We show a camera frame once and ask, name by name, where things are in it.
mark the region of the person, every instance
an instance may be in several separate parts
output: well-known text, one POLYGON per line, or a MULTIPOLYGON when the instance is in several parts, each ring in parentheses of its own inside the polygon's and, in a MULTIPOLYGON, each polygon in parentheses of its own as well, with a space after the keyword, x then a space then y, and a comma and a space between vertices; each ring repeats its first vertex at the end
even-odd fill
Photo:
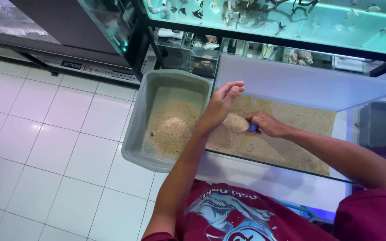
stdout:
POLYGON ((330 234, 275 200, 249 189, 195 180, 210 134, 227 117, 244 82, 214 92, 157 195, 142 241, 386 240, 386 160, 346 141, 289 127, 263 112, 247 115, 256 134, 308 150, 366 190, 339 204, 330 234))

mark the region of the graphic print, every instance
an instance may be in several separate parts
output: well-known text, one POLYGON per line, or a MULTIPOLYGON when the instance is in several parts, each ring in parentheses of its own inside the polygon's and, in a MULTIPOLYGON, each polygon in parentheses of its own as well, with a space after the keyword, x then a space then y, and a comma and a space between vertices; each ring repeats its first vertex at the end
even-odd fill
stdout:
POLYGON ((226 233, 224 236, 214 236, 205 230, 205 235, 210 241, 277 241, 267 223, 275 214, 252 208, 235 196, 257 198, 255 195, 238 193, 231 189, 211 188, 194 201, 186 209, 185 214, 196 213, 205 218, 210 226, 226 233), (239 211, 244 216, 244 220, 236 227, 227 221, 229 213, 233 210, 239 211))

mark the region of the hand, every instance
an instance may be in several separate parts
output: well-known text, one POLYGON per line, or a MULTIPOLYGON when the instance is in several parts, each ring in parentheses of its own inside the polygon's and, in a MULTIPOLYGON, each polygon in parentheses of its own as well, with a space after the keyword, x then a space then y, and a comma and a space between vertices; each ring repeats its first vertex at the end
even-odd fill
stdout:
POLYGON ((233 101, 244 90, 244 81, 229 82, 216 90, 196 129, 201 130, 204 134, 211 134, 226 119, 233 101))
POLYGON ((291 130, 294 129, 293 127, 287 126, 275 119, 273 116, 264 112, 249 113, 245 118, 250 120, 251 123, 259 126, 260 130, 256 131, 257 134, 261 134, 263 132, 271 137, 284 138, 291 130))

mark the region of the water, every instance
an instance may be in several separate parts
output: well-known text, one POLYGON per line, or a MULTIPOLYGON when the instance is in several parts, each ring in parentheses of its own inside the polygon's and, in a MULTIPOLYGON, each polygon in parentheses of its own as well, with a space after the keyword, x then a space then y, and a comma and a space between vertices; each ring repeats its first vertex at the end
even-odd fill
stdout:
MULTIPOLYGON (((168 0, 168 8, 175 7, 174 13, 169 10, 169 16, 163 12, 152 14, 148 9, 150 19, 171 21, 186 25, 204 26, 244 33, 254 33, 263 36, 272 36, 284 39, 313 42, 345 48, 366 50, 386 54, 386 33, 381 35, 380 30, 386 30, 386 3, 380 6, 378 12, 366 12, 366 3, 350 6, 350 1, 319 1, 314 7, 299 6, 298 1, 290 0, 278 6, 265 0, 233 1, 235 7, 232 12, 240 17, 225 23, 227 14, 224 11, 224 0, 188 0, 182 4, 180 0, 168 0), (337 2, 338 6, 328 4, 337 2), (185 8, 184 15, 180 8, 185 8), (193 15, 199 10, 202 19, 193 15)), ((151 2, 153 8, 162 7, 162 0, 151 2)))

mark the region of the empty glass tank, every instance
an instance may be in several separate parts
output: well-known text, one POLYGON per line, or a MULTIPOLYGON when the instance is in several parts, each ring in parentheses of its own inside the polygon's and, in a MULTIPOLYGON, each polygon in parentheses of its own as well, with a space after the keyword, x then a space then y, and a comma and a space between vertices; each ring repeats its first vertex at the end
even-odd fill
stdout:
POLYGON ((61 44, 8 0, 0 0, 0 33, 61 44))
POLYGON ((78 0, 78 3, 115 50, 123 56, 135 21, 131 2, 128 0, 78 0))
MULTIPOLYGON (((222 55, 214 90, 239 79, 244 80, 245 91, 234 102, 231 110, 234 114, 264 111, 283 123, 358 144, 386 158, 386 80, 222 55)), ((286 140, 248 132, 226 135, 228 132, 211 136, 211 141, 218 140, 220 143, 207 145, 207 149, 254 162, 348 181, 299 146, 287 144, 286 140), (251 142, 248 138, 253 136, 257 139, 251 142)))
POLYGON ((386 1, 143 0, 150 19, 386 54, 386 1))

